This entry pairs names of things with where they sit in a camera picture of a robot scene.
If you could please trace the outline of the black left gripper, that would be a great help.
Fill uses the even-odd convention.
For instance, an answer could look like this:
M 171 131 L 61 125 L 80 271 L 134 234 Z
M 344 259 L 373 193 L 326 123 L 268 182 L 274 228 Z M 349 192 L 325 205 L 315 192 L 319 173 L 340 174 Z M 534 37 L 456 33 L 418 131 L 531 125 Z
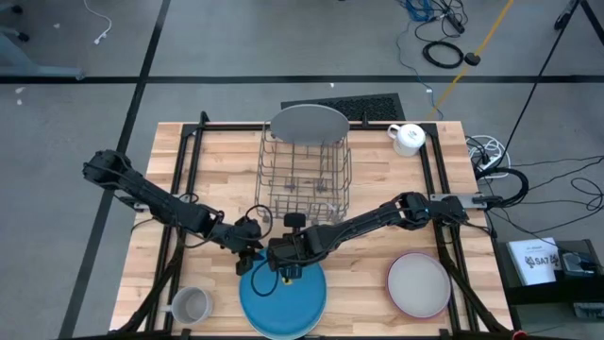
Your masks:
M 217 225 L 217 244 L 232 253 L 238 253 L 235 272 L 243 276 L 254 267 L 258 258 L 256 249 L 263 249 L 260 243 L 261 228 L 256 219 L 242 217 L 235 225 L 220 223 Z

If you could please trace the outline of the dark blue plate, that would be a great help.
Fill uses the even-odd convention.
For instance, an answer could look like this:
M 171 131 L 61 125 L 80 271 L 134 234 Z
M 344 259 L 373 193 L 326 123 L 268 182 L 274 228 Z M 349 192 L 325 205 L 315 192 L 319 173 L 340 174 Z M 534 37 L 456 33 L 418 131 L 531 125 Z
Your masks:
M 253 269 L 240 279 L 240 304 L 249 324 L 273 332 L 316 327 L 327 304 L 327 281 L 321 265 L 304 267 L 302 277 L 286 285 L 265 259 L 263 250 Z

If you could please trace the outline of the grey wire dish rack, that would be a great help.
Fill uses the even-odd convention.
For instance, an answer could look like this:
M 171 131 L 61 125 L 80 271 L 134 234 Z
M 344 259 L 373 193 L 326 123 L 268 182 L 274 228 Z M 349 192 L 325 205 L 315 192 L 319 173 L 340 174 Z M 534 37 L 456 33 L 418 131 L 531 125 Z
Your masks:
M 351 150 L 344 137 L 336 144 L 287 144 L 265 127 L 254 203 L 268 207 L 275 218 L 304 213 L 312 224 L 338 223 L 350 207 Z M 331 212 L 327 203 L 340 207 Z

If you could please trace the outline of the purple plate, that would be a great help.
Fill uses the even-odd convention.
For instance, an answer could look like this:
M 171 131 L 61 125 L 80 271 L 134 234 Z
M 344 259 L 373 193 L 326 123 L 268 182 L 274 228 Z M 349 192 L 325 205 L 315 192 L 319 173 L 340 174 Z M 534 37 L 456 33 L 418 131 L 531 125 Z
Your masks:
M 405 315 L 432 318 L 451 298 L 451 282 L 444 267 L 421 252 L 408 252 L 389 267 L 386 289 L 393 304 Z

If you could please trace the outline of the grey plate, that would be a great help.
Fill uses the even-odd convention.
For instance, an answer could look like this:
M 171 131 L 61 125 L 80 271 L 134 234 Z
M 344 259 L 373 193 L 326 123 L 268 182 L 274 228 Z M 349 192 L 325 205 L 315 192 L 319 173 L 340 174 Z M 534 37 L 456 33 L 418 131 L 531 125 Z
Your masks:
M 290 106 L 270 121 L 272 135 L 292 145 L 334 145 L 349 129 L 349 122 L 342 113 L 317 104 Z

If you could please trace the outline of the white mug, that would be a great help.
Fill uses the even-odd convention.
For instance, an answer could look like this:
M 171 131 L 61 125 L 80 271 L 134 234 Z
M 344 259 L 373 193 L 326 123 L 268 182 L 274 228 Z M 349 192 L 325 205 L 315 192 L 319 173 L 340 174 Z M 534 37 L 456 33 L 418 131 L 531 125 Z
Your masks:
M 387 135 L 393 140 L 394 151 L 403 157 L 414 156 L 426 143 L 426 133 L 416 124 L 390 125 Z

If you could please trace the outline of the black perforated floor grate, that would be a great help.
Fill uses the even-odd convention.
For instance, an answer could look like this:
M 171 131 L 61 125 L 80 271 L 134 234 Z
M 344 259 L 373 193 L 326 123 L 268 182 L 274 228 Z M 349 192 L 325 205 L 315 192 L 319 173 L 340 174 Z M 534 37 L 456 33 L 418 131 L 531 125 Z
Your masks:
M 294 105 L 316 104 L 342 113 L 349 121 L 404 121 L 406 119 L 397 93 L 341 96 L 285 101 L 282 109 Z

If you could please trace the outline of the white printed booklet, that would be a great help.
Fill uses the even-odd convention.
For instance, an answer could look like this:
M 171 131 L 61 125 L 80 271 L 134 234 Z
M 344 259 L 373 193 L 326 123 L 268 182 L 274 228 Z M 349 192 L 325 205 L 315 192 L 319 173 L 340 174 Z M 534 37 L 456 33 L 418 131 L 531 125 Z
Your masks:
M 553 238 L 507 243 L 513 265 L 523 286 L 549 283 L 562 270 L 559 250 Z

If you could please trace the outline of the black side cart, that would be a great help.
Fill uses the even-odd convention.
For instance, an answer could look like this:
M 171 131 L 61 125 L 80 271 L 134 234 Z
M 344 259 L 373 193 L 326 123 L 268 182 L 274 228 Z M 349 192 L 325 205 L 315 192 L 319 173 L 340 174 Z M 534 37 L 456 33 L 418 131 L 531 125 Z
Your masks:
M 503 283 L 504 295 L 516 329 L 526 329 L 518 308 L 521 306 L 564 305 L 571 311 L 574 303 L 602 304 L 604 309 L 604 263 L 596 255 L 590 240 L 561 241 L 561 246 L 576 251 L 594 271 L 590 275 L 574 275 L 556 271 L 553 282 L 525 286 L 512 263 L 512 256 L 504 243 L 494 243 L 495 258 Z

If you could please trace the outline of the grey furniture base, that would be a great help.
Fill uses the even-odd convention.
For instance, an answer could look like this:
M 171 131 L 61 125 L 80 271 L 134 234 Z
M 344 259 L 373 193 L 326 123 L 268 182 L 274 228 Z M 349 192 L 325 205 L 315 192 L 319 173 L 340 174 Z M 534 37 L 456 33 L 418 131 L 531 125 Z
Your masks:
M 31 23 L 48 23 L 48 6 L 27 5 L 26 0 L 0 0 L 0 15 L 9 12 L 18 17 L 28 17 Z M 79 81 L 85 78 L 84 70 L 78 67 L 62 67 L 40 64 L 32 59 L 18 43 L 28 43 L 31 35 L 14 26 L 0 24 L 0 77 L 70 78 Z

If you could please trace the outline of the black electronic device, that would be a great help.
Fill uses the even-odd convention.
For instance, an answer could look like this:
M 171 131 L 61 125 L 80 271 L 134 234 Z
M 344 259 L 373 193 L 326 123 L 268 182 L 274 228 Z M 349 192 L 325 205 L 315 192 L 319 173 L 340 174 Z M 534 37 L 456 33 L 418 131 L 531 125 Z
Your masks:
M 561 250 L 562 271 L 567 277 L 596 277 L 599 266 L 583 253 Z

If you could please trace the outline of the black power strip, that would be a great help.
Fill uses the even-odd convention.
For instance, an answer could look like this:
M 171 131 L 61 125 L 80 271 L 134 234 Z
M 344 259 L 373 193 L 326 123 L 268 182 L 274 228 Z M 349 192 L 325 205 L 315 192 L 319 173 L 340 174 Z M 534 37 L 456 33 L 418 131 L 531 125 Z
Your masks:
M 449 11 L 445 15 L 446 20 L 449 24 L 459 33 L 463 34 L 465 32 L 465 27 L 462 24 L 462 21 L 456 16 L 454 12 Z

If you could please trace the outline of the grey labelled box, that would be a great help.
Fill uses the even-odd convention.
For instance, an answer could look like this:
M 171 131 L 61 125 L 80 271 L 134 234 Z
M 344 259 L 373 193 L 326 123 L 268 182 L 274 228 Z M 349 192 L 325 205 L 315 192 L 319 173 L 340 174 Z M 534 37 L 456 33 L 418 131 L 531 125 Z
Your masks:
M 577 318 L 604 319 L 604 303 L 601 302 L 577 302 L 573 309 Z

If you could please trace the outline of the black tripod stand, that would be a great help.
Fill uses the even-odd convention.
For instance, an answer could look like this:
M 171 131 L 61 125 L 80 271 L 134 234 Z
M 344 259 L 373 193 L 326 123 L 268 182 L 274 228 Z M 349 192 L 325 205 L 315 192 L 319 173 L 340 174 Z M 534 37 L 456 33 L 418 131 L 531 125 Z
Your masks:
M 594 13 L 593 9 L 591 8 L 591 5 L 589 4 L 589 1 L 588 0 L 569 0 L 565 10 L 559 15 L 559 17 L 555 21 L 554 30 L 558 32 L 558 35 L 556 37 L 556 40 L 552 44 L 539 73 L 534 77 L 534 79 L 532 81 L 532 87 L 529 91 L 528 98 L 513 125 L 512 131 L 509 134 L 509 137 L 507 140 L 507 144 L 509 144 L 512 141 L 515 132 L 519 128 L 519 125 L 520 125 L 522 119 L 524 118 L 524 115 L 529 107 L 529 103 L 530 103 L 532 97 L 534 96 L 534 93 L 536 92 L 538 85 L 541 83 L 544 83 L 545 69 L 547 68 L 548 64 L 550 63 L 550 61 L 554 55 L 554 52 L 556 51 L 558 45 L 560 44 L 562 36 L 565 33 L 565 30 L 567 29 L 568 24 L 570 23 L 572 17 L 574 16 L 575 12 L 577 11 L 577 8 L 582 9 L 582 11 L 586 15 L 586 17 L 590 23 L 590 26 L 592 27 L 595 34 L 597 35 L 598 40 L 600 41 L 600 44 L 604 47 L 604 25 L 602 25 L 599 22 L 599 20 L 597 19 L 596 14 Z

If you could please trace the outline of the black metal table frame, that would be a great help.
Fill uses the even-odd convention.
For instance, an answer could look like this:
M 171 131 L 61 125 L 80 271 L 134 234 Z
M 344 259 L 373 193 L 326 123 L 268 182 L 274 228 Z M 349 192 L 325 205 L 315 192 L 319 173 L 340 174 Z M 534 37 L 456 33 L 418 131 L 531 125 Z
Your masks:
M 386 134 L 386 125 L 354 123 L 348 135 L 352 182 L 349 188 L 350 215 L 358 215 L 405 191 L 473 194 L 477 190 L 466 152 L 463 129 L 458 122 L 437 124 L 439 139 L 428 142 L 428 164 L 418 158 L 398 156 Z M 194 190 L 202 203 L 223 210 L 227 221 L 249 211 L 254 191 L 261 124 L 208 123 L 202 133 L 201 153 Z M 492 240 L 483 231 L 482 212 L 471 212 L 471 223 L 461 229 L 457 244 L 449 245 L 452 256 L 465 260 L 467 277 L 482 302 L 508 328 L 517 325 L 509 309 Z M 175 233 L 150 220 L 136 217 L 126 264 L 110 325 L 125 324 L 148 294 L 159 258 L 168 258 Z M 420 251 L 437 252 L 435 229 L 406 231 L 387 227 L 343 244 L 323 262 L 327 278 L 325 312 L 312 330 L 312 337 L 396 336 L 427 339 L 454 324 L 469 325 L 462 299 L 454 309 L 429 318 L 414 318 L 400 312 L 386 291 L 387 272 L 400 255 Z M 192 326 L 193 340 L 252 340 L 255 330 L 247 322 L 239 301 L 236 257 L 217 245 L 196 245 L 183 259 L 180 285 L 210 292 L 214 308 L 210 317 Z

